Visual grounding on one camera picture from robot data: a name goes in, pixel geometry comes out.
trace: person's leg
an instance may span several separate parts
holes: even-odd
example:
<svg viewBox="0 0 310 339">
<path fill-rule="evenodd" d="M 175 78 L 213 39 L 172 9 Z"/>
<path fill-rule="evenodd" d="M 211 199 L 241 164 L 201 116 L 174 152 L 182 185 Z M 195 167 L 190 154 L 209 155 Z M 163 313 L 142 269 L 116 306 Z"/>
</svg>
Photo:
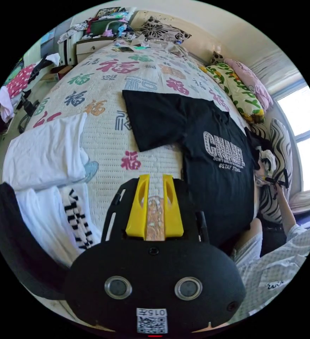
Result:
<svg viewBox="0 0 310 339">
<path fill-rule="evenodd" d="M 262 248 L 261 221 L 254 218 L 250 223 L 250 230 L 245 231 L 237 241 L 231 258 L 237 266 L 241 266 L 254 259 L 260 258 Z"/>
</svg>

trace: picture frame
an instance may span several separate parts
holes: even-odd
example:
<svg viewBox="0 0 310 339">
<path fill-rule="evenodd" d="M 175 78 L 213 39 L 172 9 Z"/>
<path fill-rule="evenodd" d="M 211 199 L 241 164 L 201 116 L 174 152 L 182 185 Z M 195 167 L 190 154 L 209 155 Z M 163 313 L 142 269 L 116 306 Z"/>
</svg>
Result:
<svg viewBox="0 0 310 339">
<path fill-rule="evenodd" d="M 120 10 L 120 7 L 102 8 L 97 12 L 95 18 L 101 18 L 101 17 L 107 16 L 111 13 L 116 13 L 119 10 Z"/>
</svg>

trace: phone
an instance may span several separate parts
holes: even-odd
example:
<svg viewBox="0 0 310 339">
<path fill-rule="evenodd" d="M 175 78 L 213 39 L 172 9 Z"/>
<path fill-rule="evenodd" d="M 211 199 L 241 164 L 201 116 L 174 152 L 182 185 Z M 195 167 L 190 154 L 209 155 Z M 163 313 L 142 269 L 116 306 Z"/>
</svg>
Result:
<svg viewBox="0 0 310 339">
<path fill-rule="evenodd" d="M 130 47 L 119 47 L 121 52 L 134 52 Z"/>
</svg>

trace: zebra print pillow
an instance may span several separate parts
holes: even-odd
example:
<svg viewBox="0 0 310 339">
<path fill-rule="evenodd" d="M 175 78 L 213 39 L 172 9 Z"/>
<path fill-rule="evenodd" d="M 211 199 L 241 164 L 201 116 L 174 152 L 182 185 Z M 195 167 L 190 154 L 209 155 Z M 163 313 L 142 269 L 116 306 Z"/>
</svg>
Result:
<svg viewBox="0 0 310 339">
<path fill-rule="evenodd" d="M 270 142 L 272 143 L 274 154 L 276 157 L 276 170 L 273 174 L 273 177 L 279 176 L 279 180 L 284 181 L 284 176 L 282 171 L 285 168 L 288 173 L 289 188 L 286 189 L 282 186 L 285 197 L 289 199 L 290 187 L 292 183 L 292 172 L 293 172 L 293 162 L 292 162 L 292 148 L 289 138 L 289 133 L 286 127 L 277 119 L 272 119 L 270 124 Z M 260 198 L 260 211 L 264 219 L 275 222 L 282 223 L 280 207 L 277 200 L 273 200 L 275 195 L 275 190 L 272 185 L 265 185 L 261 190 Z"/>
<path fill-rule="evenodd" d="M 269 132 L 265 124 L 260 123 L 260 124 L 250 125 L 250 129 L 253 133 L 258 135 L 259 137 L 269 140 Z"/>
</svg>

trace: drawer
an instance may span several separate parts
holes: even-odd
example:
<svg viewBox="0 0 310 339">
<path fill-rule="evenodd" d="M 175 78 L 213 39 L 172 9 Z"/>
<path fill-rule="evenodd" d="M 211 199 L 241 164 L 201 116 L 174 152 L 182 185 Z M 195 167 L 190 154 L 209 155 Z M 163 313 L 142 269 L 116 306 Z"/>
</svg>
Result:
<svg viewBox="0 0 310 339">
<path fill-rule="evenodd" d="M 79 64 L 81 61 L 83 61 L 84 59 L 86 59 L 90 55 L 92 55 L 92 53 L 77 54 L 77 63 Z"/>
<path fill-rule="evenodd" d="M 76 45 L 76 54 L 94 53 L 98 49 L 108 46 L 112 42 L 112 40 L 82 42 Z"/>
</svg>

